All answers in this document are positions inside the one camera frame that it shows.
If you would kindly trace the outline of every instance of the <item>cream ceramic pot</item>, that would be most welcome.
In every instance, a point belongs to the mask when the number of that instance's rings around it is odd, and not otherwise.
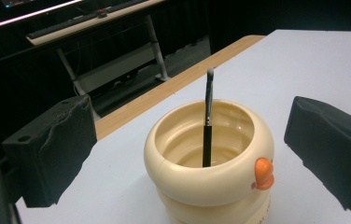
[[[211,167],[202,167],[204,101],[178,107],[148,134],[144,160],[173,223],[262,223],[274,142],[245,106],[214,100]]]

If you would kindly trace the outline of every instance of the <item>orange duck beak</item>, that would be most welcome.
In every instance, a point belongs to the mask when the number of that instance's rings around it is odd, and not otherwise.
[[[274,183],[274,166],[264,158],[257,159],[255,163],[256,189],[269,189]]]

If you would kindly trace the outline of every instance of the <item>wooden table edge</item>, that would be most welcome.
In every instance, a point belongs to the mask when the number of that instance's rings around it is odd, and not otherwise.
[[[244,36],[230,44],[228,47],[207,57],[201,62],[196,63],[179,75],[172,77],[170,80],[163,82],[156,88],[135,98],[127,105],[124,105],[105,117],[98,119],[95,122],[97,140],[101,140],[107,135],[113,133],[130,120],[149,110],[152,106],[198,79],[207,72],[209,66],[217,67],[227,62],[232,57],[262,40],[264,37],[264,35]]]

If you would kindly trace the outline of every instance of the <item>table surface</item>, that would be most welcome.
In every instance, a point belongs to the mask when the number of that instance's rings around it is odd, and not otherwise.
[[[204,98],[203,75],[210,65],[218,66],[214,98],[251,108],[273,133],[275,183],[267,223],[351,223],[351,212],[343,210],[283,140],[295,96],[328,103],[351,115],[351,32],[277,30],[263,39],[249,36],[240,41],[259,39],[241,53],[243,48],[230,46],[235,54],[229,60],[224,56],[228,52],[220,51],[211,56],[218,63],[198,63],[183,73],[192,77],[177,76],[124,106],[119,114],[97,121],[101,140],[59,203],[26,208],[19,200],[23,223],[170,223],[145,170],[144,143],[161,116]],[[119,121],[121,114],[129,115]]]

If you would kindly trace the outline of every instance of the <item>black gripper pad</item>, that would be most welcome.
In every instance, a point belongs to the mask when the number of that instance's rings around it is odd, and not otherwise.
[[[284,141],[343,208],[351,210],[351,116],[297,96]]]
[[[89,95],[59,102],[3,142],[27,207],[57,203],[97,142]]]

